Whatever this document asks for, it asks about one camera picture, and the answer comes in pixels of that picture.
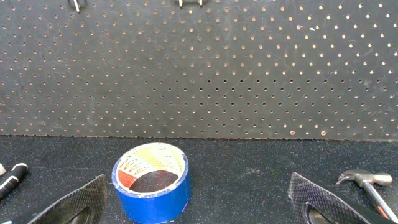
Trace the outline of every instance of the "workbench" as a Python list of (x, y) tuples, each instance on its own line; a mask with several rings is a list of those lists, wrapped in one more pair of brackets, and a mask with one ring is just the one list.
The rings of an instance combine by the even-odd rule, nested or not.
[(98, 174), (106, 175), (109, 190), (101, 222), (132, 223), (111, 171), (127, 150), (150, 142), (173, 144), (189, 159), (192, 197), (174, 223), (295, 223), (287, 196), (292, 172), (373, 209), (355, 183), (335, 187), (350, 169), (390, 173), (393, 185), (376, 190), (398, 213), (396, 142), (0, 136), (0, 162), (8, 169), (18, 162), (30, 166), (21, 185), (0, 202), (0, 223), (36, 211)]

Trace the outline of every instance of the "blue duct tape roll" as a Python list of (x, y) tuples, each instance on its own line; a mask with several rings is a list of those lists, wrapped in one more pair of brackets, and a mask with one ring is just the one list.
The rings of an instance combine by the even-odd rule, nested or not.
[[(132, 188), (140, 177), (157, 171), (167, 171), (178, 178), (172, 184), (152, 192), (136, 192)], [(112, 182), (124, 212), (139, 223), (173, 220), (190, 199), (187, 156), (170, 144), (150, 143), (131, 149), (114, 165)]]

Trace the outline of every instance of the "roll of tape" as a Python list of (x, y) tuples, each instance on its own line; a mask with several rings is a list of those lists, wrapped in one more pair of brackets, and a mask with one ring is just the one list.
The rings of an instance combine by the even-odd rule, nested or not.
[(187, 156), (170, 144), (126, 152), (113, 167), (112, 182), (124, 212), (139, 223), (173, 220), (190, 199)]

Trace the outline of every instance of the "hammer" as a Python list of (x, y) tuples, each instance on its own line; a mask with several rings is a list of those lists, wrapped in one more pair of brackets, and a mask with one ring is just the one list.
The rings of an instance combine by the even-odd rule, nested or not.
[(386, 173), (372, 174), (366, 170), (349, 170), (340, 175), (336, 185), (339, 185), (346, 180), (353, 180), (360, 187), (364, 188), (365, 191), (368, 193), (373, 206), (378, 210), (378, 212), (382, 216), (384, 216), (384, 218), (390, 219), (391, 221), (398, 223), (397, 216), (394, 214), (394, 212), (392, 212), (391, 208), (385, 203), (383, 198), (381, 198), (379, 193), (373, 187), (373, 183), (379, 185), (391, 185), (391, 175)]

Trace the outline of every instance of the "blue tape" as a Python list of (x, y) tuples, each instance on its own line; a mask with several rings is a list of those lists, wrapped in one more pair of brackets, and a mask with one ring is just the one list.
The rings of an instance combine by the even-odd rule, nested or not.
[(173, 220), (187, 206), (190, 199), (190, 175), (188, 159), (183, 154), (185, 170), (175, 183), (176, 188), (165, 189), (154, 194), (127, 191), (116, 180), (116, 171), (121, 158), (113, 167), (112, 182), (126, 215), (139, 223), (163, 223)]

